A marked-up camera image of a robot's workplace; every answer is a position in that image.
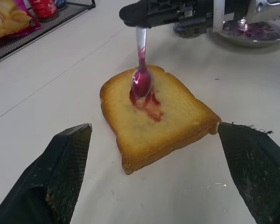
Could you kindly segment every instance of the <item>white table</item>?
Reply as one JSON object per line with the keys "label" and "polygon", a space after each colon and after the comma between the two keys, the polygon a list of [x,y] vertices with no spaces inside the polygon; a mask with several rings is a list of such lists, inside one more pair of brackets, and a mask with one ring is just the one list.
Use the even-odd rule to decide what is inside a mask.
{"label": "white table", "polygon": [[[218,135],[124,174],[99,90],[137,65],[135,30],[118,17],[130,2],[98,0],[0,63],[0,203],[55,134],[92,123],[73,224],[254,224]],[[148,31],[149,63],[175,74],[223,121],[273,130],[280,146],[280,50],[260,53],[226,50],[205,35],[183,40],[169,26]]]}

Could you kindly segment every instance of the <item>black wire rack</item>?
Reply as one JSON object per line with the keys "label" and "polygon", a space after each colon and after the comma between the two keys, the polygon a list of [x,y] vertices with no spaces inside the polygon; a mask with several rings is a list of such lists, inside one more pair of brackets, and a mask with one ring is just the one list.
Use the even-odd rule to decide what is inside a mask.
{"label": "black wire rack", "polygon": [[66,22],[83,14],[86,11],[93,9],[96,4],[95,0],[68,0],[68,7],[59,11],[59,16],[48,22],[41,22],[42,28],[25,36],[18,38],[6,38],[0,41],[0,62],[5,58],[11,56],[15,52],[28,46],[34,41],[40,39],[42,36],[57,29]]}

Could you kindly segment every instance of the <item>toast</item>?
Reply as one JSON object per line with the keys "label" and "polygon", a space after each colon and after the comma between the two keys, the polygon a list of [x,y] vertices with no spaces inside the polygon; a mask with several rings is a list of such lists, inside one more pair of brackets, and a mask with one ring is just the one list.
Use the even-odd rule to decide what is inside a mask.
{"label": "toast", "polygon": [[172,151],[203,136],[217,133],[221,119],[176,77],[149,65],[154,92],[161,103],[161,121],[151,119],[130,100],[131,80],[136,68],[109,79],[100,90],[101,109],[116,135],[126,174],[147,166]]}

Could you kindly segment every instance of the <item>metal spoon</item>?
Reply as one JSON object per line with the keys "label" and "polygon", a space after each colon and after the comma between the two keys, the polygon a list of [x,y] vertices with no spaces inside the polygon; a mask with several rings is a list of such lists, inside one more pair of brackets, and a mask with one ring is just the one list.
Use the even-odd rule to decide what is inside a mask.
{"label": "metal spoon", "polygon": [[132,91],[141,98],[145,97],[153,86],[153,76],[145,63],[146,28],[136,27],[139,67],[133,74]]}

